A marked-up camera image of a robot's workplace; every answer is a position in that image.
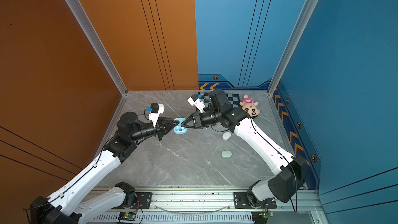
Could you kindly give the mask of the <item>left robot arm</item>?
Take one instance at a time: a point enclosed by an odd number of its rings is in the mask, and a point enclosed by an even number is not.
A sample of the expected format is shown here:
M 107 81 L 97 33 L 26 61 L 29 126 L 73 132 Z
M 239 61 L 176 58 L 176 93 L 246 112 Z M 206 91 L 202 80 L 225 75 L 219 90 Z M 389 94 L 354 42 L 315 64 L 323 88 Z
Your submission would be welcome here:
M 31 224 L 86 224 L 117 206 L 133 207 L 135 188 L 126 182 L 84 202 L 84 197 L 111 171 L 121 165 L 143 141 L 153 136 L 162 139 L 179 121 L 158 117 L 156 123 L 142 122 L 135 112 L 124 113 L 114 136 L 100 154 L 77 176 L 47 198 L 38 197 L 27 210 Z

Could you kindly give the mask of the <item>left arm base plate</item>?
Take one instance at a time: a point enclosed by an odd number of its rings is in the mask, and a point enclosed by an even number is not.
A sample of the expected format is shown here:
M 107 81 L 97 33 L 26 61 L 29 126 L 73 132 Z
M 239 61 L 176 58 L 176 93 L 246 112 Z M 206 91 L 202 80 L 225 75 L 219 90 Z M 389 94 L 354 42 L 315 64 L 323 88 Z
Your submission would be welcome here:
M 149 209 L 151 199 L 152 192 L 128 193 L 119 207 L 124 209 Z

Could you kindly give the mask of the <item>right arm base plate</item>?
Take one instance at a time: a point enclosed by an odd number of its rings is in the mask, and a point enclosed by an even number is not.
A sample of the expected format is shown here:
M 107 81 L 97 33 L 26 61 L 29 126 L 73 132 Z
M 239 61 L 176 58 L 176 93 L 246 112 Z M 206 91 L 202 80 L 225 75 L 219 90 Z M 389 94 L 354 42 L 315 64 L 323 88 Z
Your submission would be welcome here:
M 248 193 L 234 192 L 234 207 L 236 209 L 258 208 L 258 209 L 276 209 L 277 204 L 274 198 L 265 199 L 264 201 L 249 200 Z

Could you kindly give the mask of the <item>white earbud charging case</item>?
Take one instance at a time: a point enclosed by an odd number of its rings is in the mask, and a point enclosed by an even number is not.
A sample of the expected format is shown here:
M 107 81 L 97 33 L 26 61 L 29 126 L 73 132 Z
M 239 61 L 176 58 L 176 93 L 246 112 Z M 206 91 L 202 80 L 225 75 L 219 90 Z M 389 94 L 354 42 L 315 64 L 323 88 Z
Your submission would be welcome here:
M 232 136 L 232 134 L 231 134 L 230 132 L 225 132 L 225 133 L 222 135 L 222 139 L 223 139 L 224 141 L 227 141 L 227 140 L 229 140 L 229 139 L 231 138 L 231 136 Z

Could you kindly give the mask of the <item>green earbud charging case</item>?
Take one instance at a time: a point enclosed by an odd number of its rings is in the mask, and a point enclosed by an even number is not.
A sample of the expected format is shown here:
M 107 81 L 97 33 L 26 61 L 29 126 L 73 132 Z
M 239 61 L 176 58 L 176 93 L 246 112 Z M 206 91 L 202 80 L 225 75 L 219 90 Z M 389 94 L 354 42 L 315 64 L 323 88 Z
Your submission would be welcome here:
M 224 159 L 231 158 L 232 152 L 231 152 L 230 150 L 223 150 L 223 151 L 221 152 L 221 156 L 222 156 L 222 158 L 224 158 Z

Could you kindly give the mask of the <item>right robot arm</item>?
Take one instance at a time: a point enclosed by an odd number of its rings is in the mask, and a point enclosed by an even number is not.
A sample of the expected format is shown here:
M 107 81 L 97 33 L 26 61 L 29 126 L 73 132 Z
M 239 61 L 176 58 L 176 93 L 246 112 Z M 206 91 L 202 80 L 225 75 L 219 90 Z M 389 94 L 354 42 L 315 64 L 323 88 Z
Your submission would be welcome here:
M 266 199 L 277 198 L 280 202 L 292 202 L 292 197 L 306 183 L 307 161 L 294 156 L 276 144 L 255 123 L 251 114 L 240 107 L 233 107 L 223 90 L 209 93 L 211 107 L 206 107 L 201 96 L 193 94 L 188 103 L 196 107 L 181 124 L 184 128 L 203 129 L 220 123 L 243 139 L 265 161 L 274 177 L 257 181 L 247 190 L 247 198 L 254 208 Z

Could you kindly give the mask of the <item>blue earbud charging case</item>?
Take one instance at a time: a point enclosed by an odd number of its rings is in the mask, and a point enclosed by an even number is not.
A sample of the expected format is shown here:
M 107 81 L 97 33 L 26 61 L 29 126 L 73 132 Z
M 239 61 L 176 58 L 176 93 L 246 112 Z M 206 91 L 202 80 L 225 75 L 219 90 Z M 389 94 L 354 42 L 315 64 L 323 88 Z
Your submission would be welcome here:
M 178 121 L 178 125 L 174 127 L 175 134 L 185 134 L 187 133 L 188 129 L 182 127 L 181 124 L 186 120 L 185 118 L 175 118 L 175 121 Z

